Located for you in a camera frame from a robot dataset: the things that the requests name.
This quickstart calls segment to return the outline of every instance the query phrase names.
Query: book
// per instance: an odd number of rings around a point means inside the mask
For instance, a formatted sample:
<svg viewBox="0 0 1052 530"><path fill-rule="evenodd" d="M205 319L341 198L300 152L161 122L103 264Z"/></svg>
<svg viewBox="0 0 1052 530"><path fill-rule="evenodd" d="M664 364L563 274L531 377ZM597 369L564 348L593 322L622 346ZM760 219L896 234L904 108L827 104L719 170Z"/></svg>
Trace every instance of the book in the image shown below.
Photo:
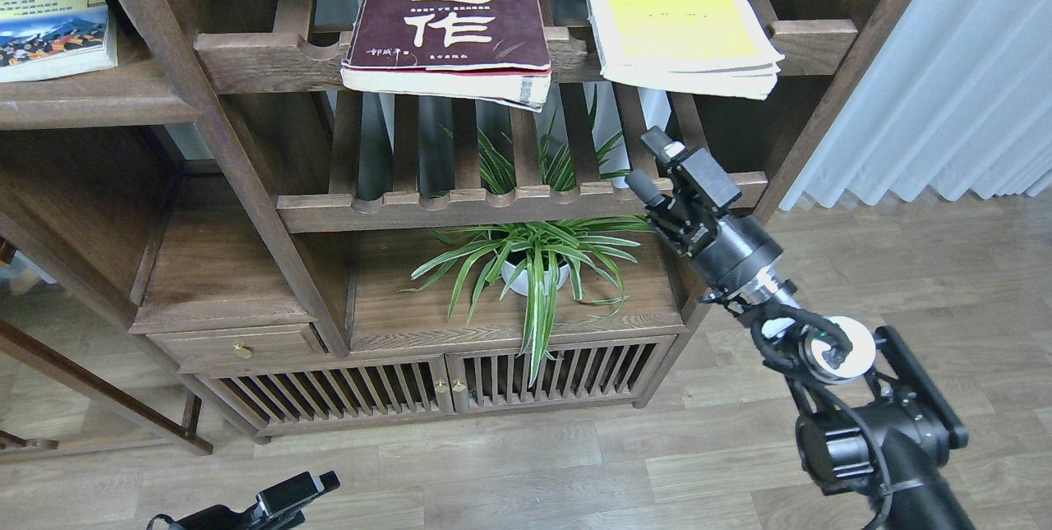
<svg viewBox="0 0 1052 530"><path fill-rule="evenodd" d="M494 100L540 110L551 59L538 0L363 0L347 88Z"/></svg>
<svg viewBox="0 0 1052 530"><path fill-rule="evenodd" d="M0 83L117 65L105 0L0 0Z"/></svg>
<svg viewBox="0 0 1052 530"><path fill-rule="evenodd" d="M608 81L766 99L784 58L747 0L586 0Z"/></svg>

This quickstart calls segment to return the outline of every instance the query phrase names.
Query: potted plant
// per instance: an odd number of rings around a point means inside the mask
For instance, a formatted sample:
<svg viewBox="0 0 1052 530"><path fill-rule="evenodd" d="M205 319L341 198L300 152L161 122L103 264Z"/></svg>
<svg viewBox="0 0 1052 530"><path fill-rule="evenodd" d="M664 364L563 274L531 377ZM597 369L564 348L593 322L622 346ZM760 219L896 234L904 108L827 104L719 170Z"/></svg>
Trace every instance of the potted plant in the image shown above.
<svg viewBox="0 0 1052 530"><path fill-rule="evenodd" d="M549 156L552 142L551 126L549 125L548 130L538 137L542 176L545 184L552 186L552 189L567 190L575 185L573 164L566 145ZM610 152L622 143L622 135L616 132L601 145L596 151L600 166L606 163ZM514 188L514 166L493 147L481 129L479 129L479 152L480 171L487 188L493 193L507 193ZM602 178L612 179L623 177L625 171L608 171L602 174ZM639 243L616 237L615 235L621 231L650 231L650 227L641 217L620 217L484 224L454 227L445 233L432 230L440 241L457 248L440 253L411 272L412 280L422 278L428 272L430 277L420 287L407 291L429 287L459 264L460 268L446 312L446 317L451 318L461 293L468 284L468 278L473 268L481 263L482 270L472 286L468 307L467 321L470 323L482 291L485 287L497 283L497 280L502 278L503 271L505 283L500 294L501 299L514 287L522 286L525 289L523 295L526 297L526 317L523 321L520 354L527 351L529 353L529 385L532 387L537 382L541 361L547 354L559 298L555 291L562 282L568 280L571 283L574 301L595 306L613 305L613 312L616 312L621 302L627 298L624 280L615 260L635 263L635 258L625 249L639 246ZM582 286L582 271L585 269L598 272L603 280L611 284L614 294L609 299L588 301ZM515 283L523 278L525 284Z"/></svg>

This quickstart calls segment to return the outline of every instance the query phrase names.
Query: robotic arm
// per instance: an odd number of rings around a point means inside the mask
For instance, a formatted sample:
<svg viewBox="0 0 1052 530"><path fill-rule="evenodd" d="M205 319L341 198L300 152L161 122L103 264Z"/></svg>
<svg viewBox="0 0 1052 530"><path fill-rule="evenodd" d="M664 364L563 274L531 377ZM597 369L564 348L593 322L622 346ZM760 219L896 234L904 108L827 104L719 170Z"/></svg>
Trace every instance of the robotic arm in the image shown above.
<svg viewBox="0 0 1052 530"><path fill-rule="evenodd" d="M869 332L853 318L801 308L796 287L774 270L781 246L755 219L729 211L742 191L713 157L658 128L643 142L671 179L672 196L639 170L628 185L650 226L710 287L702 302L732 312L764 365L785 376L800 412L801 461L822 492L868 497L875 514L867 529L973 529L938 473L968 432L898 332ZM874 366L878 351L893 375ZM829 388L858 378L873 394L865 406L850 407Z"/></svg>

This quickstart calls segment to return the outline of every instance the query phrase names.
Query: wooden frame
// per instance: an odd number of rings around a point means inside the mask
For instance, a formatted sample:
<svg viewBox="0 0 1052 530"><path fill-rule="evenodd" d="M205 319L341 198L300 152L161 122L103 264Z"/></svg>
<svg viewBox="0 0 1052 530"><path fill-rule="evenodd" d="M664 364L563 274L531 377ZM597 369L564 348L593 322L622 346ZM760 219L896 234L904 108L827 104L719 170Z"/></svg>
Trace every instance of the wooden frame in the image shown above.
<svg viewBox="0 0 1052 530"><path fill-rule="evenodd" d="M101 403L115 414L156 434L160 440L159 443L177 444L198 455L210 454L211 452L211 444L197 435L201 400L195 395L190 395L187 400L182 424L177 424L141 401L121 391L115 385L110 385L88 372L70 359L27 335L26 332L22 332L3 321L0 321L0 351L4 351L7 355L31 366L49 379L67 385L92 401ZM3 433L3 439L4 444L3 447L0 447L0 458L70 454L128 447L124 443L107 444L95 441L75 441L70 443L72 446L67 447L65 442L24 441L12 433ZM157 443L140 443L140 445Z"/></svg>

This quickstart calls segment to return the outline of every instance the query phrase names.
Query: white curtain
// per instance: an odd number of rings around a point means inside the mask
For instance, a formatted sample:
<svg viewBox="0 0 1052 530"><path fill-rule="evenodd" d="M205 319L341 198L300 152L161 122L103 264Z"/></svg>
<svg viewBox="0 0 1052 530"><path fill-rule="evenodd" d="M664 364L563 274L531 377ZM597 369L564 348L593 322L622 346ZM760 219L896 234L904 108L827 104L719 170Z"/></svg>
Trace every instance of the white curtain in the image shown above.
<svg viewBox="0 0 1052 530"><path fill-rule="evenodd" d="M913 0L781 207L1052 182L1052 0Z"/></svg>

